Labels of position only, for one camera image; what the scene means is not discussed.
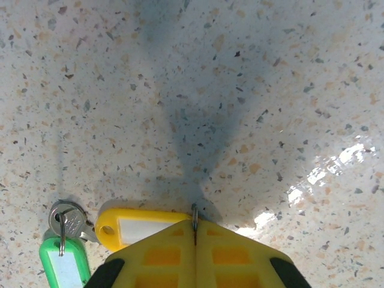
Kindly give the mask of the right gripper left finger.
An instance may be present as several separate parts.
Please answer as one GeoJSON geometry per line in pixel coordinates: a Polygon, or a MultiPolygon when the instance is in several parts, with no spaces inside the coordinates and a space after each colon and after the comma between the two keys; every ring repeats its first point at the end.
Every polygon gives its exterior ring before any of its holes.
{"type": "Polygon", "coordinates": [[[190,220],[178,222],[113,254],[87,287],[195,287],[196,251],[190,220]]]}

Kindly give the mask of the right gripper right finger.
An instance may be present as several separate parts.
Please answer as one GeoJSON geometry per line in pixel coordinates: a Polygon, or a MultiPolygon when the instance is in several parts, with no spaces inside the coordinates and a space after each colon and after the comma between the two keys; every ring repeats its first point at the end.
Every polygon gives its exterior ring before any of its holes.
{"type": "Polygon", "coordinates": [[[291,258],[209,221],[199,221],[197,287],[307,287],[291,258]]]}

